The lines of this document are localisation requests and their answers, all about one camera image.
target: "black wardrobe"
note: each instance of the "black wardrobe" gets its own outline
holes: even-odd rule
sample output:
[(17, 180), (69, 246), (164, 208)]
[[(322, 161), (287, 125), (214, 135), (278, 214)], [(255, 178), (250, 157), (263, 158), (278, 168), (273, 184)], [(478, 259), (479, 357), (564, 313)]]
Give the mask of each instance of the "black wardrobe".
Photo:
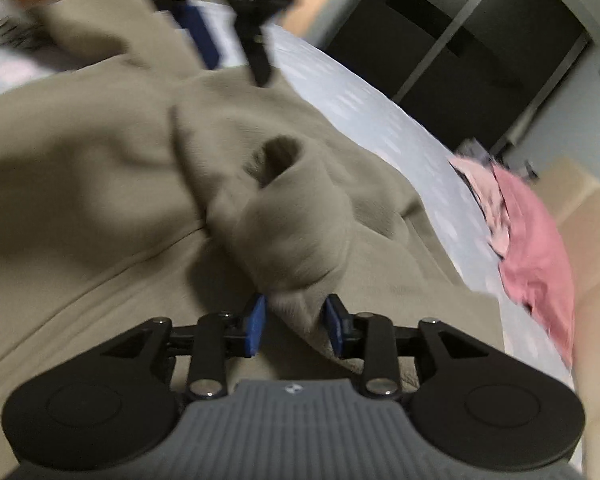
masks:
[(489, 149), (587, 41), (560, 0), (360, 0), (325, 51), (449, 148)]

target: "pink fabric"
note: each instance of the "pink fabric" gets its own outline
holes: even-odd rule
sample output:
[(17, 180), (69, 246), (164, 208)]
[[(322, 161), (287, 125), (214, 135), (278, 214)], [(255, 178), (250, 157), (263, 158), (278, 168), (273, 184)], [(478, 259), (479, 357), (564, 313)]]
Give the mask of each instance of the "pink fabric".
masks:
[(500, 275), (509, 297), (531, 307), (565, 363), (571, 365), (574, 288), (567, 251), (554, 219), (519, 177), (493, 165), (509, 213), (509, 251)]
[(469, 181), (491, 231), (489, 243), (496, 253), (505, 256), (509, 249), (509, 215), (493, 172), (464, 156), (455, 156), (449, 163)]

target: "screw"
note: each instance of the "screw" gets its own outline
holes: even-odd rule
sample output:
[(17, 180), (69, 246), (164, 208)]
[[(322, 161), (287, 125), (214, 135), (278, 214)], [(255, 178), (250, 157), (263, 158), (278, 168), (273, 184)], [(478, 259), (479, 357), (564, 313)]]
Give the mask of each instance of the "screw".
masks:
[(222, 384), (213, 379), (198, 379), (189, 385), (189, 391), (199, 397), (213, 397), (222, 391)]
[(395, 381), (391, 379), (387, 379), (386, 377), (378, 377), (376, 379), (371, 379), (366, 382), (366, 389), (370, 391), (372, 394), (380, 395), (380, 396), (389, 396), (393, 395), (398, 391), (398, 385)]

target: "beige fleece blanket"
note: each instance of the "beige fleece blanket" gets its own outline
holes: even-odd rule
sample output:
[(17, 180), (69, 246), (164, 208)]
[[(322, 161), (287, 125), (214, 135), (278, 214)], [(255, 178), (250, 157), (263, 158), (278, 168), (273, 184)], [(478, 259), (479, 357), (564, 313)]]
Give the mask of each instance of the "beige fleece blanket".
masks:
[[(279, 73), (256, 88), (245, 68), (203, 71), (148, 0), (42, 15), (59, 44), (102, 61), (0, 96), (0, 408), (149, 317), (194, 323), (255, 289), (278, 318), (260, 355), (229, 364), (233, 381), (346, 376), (305, 343), (330, 355), (317, 322), (330, 292), (351, 312), (439, 317), (502, 347), (497, 302), (464, 286), (413, 187)], [(402, 373), (416, 384), (410, 360)], [(0, 431), (0, 476), (14, 464)]]

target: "gray ribbed plate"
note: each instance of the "gray ribbed plate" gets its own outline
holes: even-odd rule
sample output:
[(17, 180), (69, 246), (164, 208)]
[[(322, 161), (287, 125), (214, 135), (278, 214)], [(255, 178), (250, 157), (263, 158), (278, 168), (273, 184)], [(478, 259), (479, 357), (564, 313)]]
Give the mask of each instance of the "gray ribbed plate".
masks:
[(467, 466), (428, 444), (396, 402), (369, 400), (349, 380), (243, 381), (191, 404), (160, 446), (97, 472), (22, 465), (12, 480), (577, 480), (566, 462), (522, 473)]

